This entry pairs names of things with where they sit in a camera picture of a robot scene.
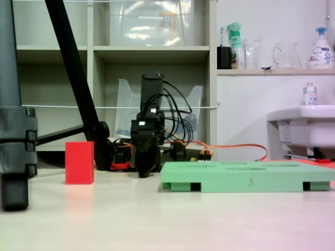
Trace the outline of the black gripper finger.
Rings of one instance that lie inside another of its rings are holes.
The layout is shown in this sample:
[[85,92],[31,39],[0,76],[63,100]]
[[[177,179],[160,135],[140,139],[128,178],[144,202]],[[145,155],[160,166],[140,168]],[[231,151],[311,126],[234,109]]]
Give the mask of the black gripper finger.
[[152,173],[159,173],[161,171],[161,154],[160,154],[160,147],[155,146],[154,147],[154,164],[152,167]]
[[154,149],[149,149],[146,152],[136,150],[135,166],[140,178],[148,177],[154,167]]

